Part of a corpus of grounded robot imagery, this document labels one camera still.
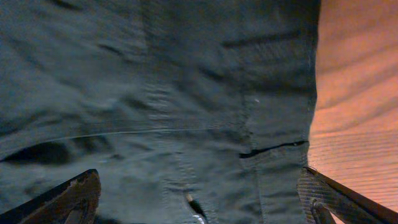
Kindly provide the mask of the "black shorts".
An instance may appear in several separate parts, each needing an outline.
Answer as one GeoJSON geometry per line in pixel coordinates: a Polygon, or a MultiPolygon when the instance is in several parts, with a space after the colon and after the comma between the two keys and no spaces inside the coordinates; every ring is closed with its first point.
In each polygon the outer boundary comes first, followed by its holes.
{"type": "Polygon", "coordinates": [[[97,223],[304,223],[319,0],[1,1],[1,211],[88,169],[97,223]]]}

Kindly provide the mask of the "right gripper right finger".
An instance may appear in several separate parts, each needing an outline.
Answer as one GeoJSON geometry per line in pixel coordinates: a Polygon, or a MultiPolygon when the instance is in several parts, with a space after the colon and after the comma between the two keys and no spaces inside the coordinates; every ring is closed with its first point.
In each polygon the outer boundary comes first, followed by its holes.
{"type": "Polygon", "coordinates": [[[397,224],[397,212],[351,190],[320,172],[304,167],[297,185],[298,195],[311,224],[397,224]]]}

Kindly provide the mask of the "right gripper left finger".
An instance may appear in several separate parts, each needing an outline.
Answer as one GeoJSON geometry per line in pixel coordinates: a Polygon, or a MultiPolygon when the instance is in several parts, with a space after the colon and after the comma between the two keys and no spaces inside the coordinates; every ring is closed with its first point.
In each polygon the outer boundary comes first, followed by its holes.
{"type": "Polygon", "coordinates": [[[100,176],[88,169],[32,200],[1,214],[5,224],[92,224],[101,195],[100,176]]]}

